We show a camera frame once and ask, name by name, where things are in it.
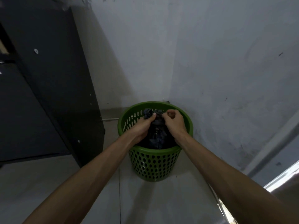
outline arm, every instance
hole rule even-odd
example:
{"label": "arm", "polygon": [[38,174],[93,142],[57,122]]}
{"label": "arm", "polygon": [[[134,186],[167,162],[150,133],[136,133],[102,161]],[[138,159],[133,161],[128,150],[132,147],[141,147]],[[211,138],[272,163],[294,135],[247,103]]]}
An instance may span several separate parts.
{"label": "arm", "polygon": [[299,223],[275,196],[193,139],[178,110],[167,112],[163,117],[170,133],[239,224]]}
{"label": "arm", "polygon": [[146,135],[156,114],[138,122],[68,178],[25,220],[29,223],[81,223],[130,148]]}

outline forearm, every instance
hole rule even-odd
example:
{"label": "forearm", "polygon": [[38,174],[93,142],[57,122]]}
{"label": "forearm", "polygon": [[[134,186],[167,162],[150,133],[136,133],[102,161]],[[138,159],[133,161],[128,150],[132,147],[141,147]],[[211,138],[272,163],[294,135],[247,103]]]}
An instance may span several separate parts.
{"label": "forearm", "polygon": [[133,146],[125,133],[67,179],[39,205],[24,223],[80,223]]}
{"label": "forearm", "polygon": [[298,223],[263,187],[234,169],[191,136],[177,138],[193,164],[240,223]]}

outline green laundry basket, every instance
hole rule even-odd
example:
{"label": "green laundry basket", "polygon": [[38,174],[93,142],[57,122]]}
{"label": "green laundry basket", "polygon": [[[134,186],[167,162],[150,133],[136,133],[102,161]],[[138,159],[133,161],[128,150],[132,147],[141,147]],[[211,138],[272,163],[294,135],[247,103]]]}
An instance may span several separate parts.
{"label": "green laundry basket", "polygon": [[[121,136],[125,131],[131,128],[140,117],[143,117],[143,111],[146,108],[177,109],[184,117],[187,132],[193,135],[193,124],[189,116],[178,107],[165,102],[149,101],[142,102],[129,107],[118,120],[118,134]],[[157,182],[165,179],[172,171],[174,164],[180,154],[181,148],[177,145],[167,149],[149,149],[134,145],[129,151],[129,156],[136,174],[150,182]]]}

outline concrete floor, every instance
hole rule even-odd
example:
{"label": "concrete floor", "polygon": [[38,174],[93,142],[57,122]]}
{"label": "concrete floor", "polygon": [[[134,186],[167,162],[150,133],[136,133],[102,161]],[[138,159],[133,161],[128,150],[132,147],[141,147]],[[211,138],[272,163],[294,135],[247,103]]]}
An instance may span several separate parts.
{"label": "concrete floor", "polygon": [[[104,123],[104,148],[118,138],[117,121]],[[79,170],[72,156],[5,165],[0,169],[1,223],[21,223],[61,183]],[[180,153],[171,175],[140,179],[126,156],[82,223],[226,223],[203,177]]]}

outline hand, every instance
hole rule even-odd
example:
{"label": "hand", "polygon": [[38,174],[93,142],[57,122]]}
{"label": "hand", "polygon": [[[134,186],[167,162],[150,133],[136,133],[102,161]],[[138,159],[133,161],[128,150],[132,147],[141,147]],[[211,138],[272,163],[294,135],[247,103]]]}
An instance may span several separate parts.
{"label": "hand", "polygon": [[141,117],[134,126],[125,132],[125,134],[130,134],[133,137],[132,146],[146,137],[150,124],[155,120],[156,115],[156,113],[153,113],[148,119]]}
{"label": "hand", "polygon": [[167,112],[163,113],[162,116],[165,120],[167,128],[169,129],[169,132],[172,134],[176,143],[179,145],[178,138],[180,136],[188,134],[186,131],[183,116],[178,110],[174,109],[167,110]]}

